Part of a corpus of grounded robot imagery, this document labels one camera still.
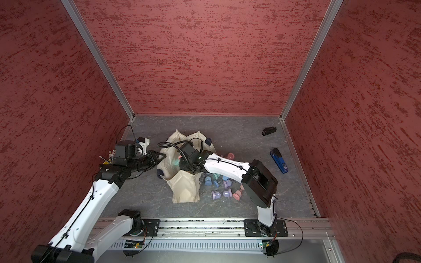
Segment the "beige cloth bag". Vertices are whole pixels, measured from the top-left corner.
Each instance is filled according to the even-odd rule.
[[[206,140],[206,136],[204,136],[200,131],[186,137],[178,130],[176,130],[168,138],[167,142],[176,143],[179,141],[191,140],[193,147],[200,150],[201,141],[193,138],[199,138],[202,141]],[[204,143],[203,150],[211,151],[216,154],[216,150],[213,144],[208,146],[206,143]],[[180,170],[180,167],[175,165],[179,157],[179,153],[177,152],[176,148],[164,148],[161,149],[160,152],[166,154],[167,157],[158,164],[157,168],[164,172],[164,177],[162,178],[167,181],[167,184],[171,187],[171,190],[173,190],[173,203],[177,204],[200,201],[199,179],[202,173],[192,174],[190,172]]]

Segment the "blue stapler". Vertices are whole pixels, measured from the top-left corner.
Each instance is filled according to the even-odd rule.
[[[272,156],[273,160],[275,161],[276,165],[279,167],[282,173],[288,173],[288,167],[282,158],[281,153],[279,152],[278,148],[274,148],[270,152],[270,156]]]

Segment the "wire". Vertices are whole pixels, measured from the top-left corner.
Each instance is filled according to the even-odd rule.
[[[129,177],[129,178],[127,178],[126,180],[131,180],[131,179],[134,179],[134,178],[138,178],[139,176],[141,176],[142,174],[143,174],[143,172],[144,171],[142,171],[139,175],[137,175],[137,176],[135,176],[135,177]]]
[[[197,140],[201,140],[201,141],[203,141],[202,139],[200,139],[200,138],[193,138],[193,139],[190,139],[189,141],[192,141],[192,140],[194,140],[194,139],[197,139]]]
[[[214,160],[214,161],[218,161],[218,162],[226,162],[226,161],[221,160],[221,159],[206,158],[206,159],[202,160],[201,162],[199,162],[199,164],[196,166],[196,169],[199,167],[199,165],[200,165],[202,162],[204,162],[204,161],[206,161],[206,160]],[[226,162],[226,163],[229,163],[230,165],[233,165],[233,166],[235,166],[235,167],[237,167],[237,168],[240,168],[240,169],[242,169],[242,170],[244,170],[244,171],[246,171],[246,172],[247,172],[247,170],[246,170],[246,169],[244,169],[242,166],[235,165],[235,164],[230,163],[230,162]]]
[[[88,200],[88,202],[85,204],[85,206],[82,208],[82,210],[81,210],[81,212],[77,215],[77,217],[75,218],[75,220],[72,222],[72,224],[69,226],[69,228],[66,230],[66,232],[63,234],[63,236],[61,237],[61,239],[60,239],[60,241],[59,242],[57,242],[57,244],[54,246],[54,248],[50,251],[50,252],[48,252],[47,253],[47,255],[45,255],[45,257],[43,258],[43,259],[41,259],[41,261],[40,261],[40,263],[43,263],[43,261],[51,254],[51,253],[53,253],[54,254],[54,252],[56,251],[56,249],[57,249],[57,246],[60,244],[60,242],[61,241],[63,241],[63,239],[67,236],[67,233],[70,231],[70,229],[72,228],[72,226],[73,226],[73,224],[76,222],[76,220],[79,218],[79,216],[80,216],[80,214],[82,214],[82,212],[84,211],[84,209],[86,208],[86,206],[89,204],[89,202],[93,199],[93,193],[94,193],[94,187],[93,187],[93,183],[95,182],[95,180],[94,180],[94,178],[92,178],[93,180],[92,180],[92,194],[91,194],[91,196],[89,197],[89,200]]]
[[[174,147],[174,148],[176,148],[176,149],[178,150],[179,154],[180,154],[180,155],[181,155],[184,159],[186,159],[186,163],[189,165],[190,169],[191,169],[193,172],[195,172],[195,171],[196,171],[196,169],[197,169],[197,167],[196,167],[196,168],[194,168],[194,167],[190,164],[190,162],[189,162],[189,160],[187,159],[187,156],[185,155],[185,153],[183,152],[183,150],[181,150],[181,149],[180,149],[180,147],[178,147],[178,146],[177,146],[177,144],[180,144],[180,143],[189,143],[189,144],[193,147],[193,143],[192,143],[192,142],[190,142],[190,141],[179,141],[179,142],[176,142],[176,143],[170,143],[170,142],[167,142],[167,141],[162,141],[162,142],[158,143],[158,147],[159,147],[159,148],[161,148],[161,149],[170,148],[170,147]]]
[[[121,128],[121,130],[117,133],[117,136],[116,136],[116,139],[115,139],[115,143],[117,143],[117,138],[118,138],[118,136],[120,135],[120,132],[121,132],[124,128],[126,128],[126,127],[130,127],[130,129],[132,130],[133,138],[134,138],[134,140],[136,141],[136,136],[134,135],[134,132],[133,132],[133,127],[132,127],[131,125],[126,125],[126,126],[124,126],[123,128]]]
[[[143,245],[145,245],[147,231],[148,231],[148,228],[145,226],[145,232],[143,232]]]
[[[149,244],[152,242],[153,238],[154,238],[154,236],[151,237],[151,241],[149,241],[149,243],[145,247],[143,247],[142,250],[139,251],[139,253],[142,252],[145,248],[147,248],[149,246]]]
[[[277,236],[278,236],[278,232],[275,233],[275,237],[272,239],[272,241],[270,242],[270,244],[272,244],[272,242],[276,239]]]
[[[408,253],[403,252],[396,255],[396,257],[393,260],[393,263],[399,263],[402,259],[412,259],[421,262],[421,256],[414,254],[414,253]]]
[[[299,226],[299,228],[300,228],[300,230],[301,230],[301,241],[300,241],[300,243],[298,244],[298,246],[296,246],[295,248],[290,249],[290,250],[286,250],[286,251],[282,251],[282,252],[278,252],[278,253],[276,253],[274,256],[279,255],[279,254],[283,254],[283,253],[286,253],[286,252],[290,252],[290,251],[293,251],[293,250],[296,250],[297,248],[299,248],[299,247],[301,246],[301,244],[303,243],[303,239],[304,239],[304,232],[303,232],[303,229],[301,228],[301,226],[300,226],[297,222],[295,222],[295,221],[293,221],[293,220],[286,219],[286,218],[281,218],[281,217],[280,217],[280,218],[278,218],[278,219],[288,220],[288,221],[291,221],[291,222],[296,223],[296,224],[297,224],[297,226]]]
[[[98,155],[99,158],[103,159],[104,161],[106,161],[107,163],[111,163],[111,161],[105,159],[104,157],[102,157],[101,155]]]

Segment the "purple plastic cup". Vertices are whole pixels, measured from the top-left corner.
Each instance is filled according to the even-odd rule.
[[[225,189],[232,185],[232,181],[230,179],[223,181]]]
[[[224,191],[222,193],[225,197],[232,197],[231,188],[228,188],[228,190]]]
[[[212,191],[212,199],[215,200],[218,198],[221,198],[221,193],[218,191]]]

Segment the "ventilation grille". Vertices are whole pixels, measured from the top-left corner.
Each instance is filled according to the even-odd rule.
[[[196,252],[226,252],[236,251],[245,253],[261,253],[261,240],[195,240],[195,239],[172,239],[172,240],[152,240],[145,250],[177,250]],[[141,248],[124,248],[125,239],[115,242],[108,250],[141,250]]]

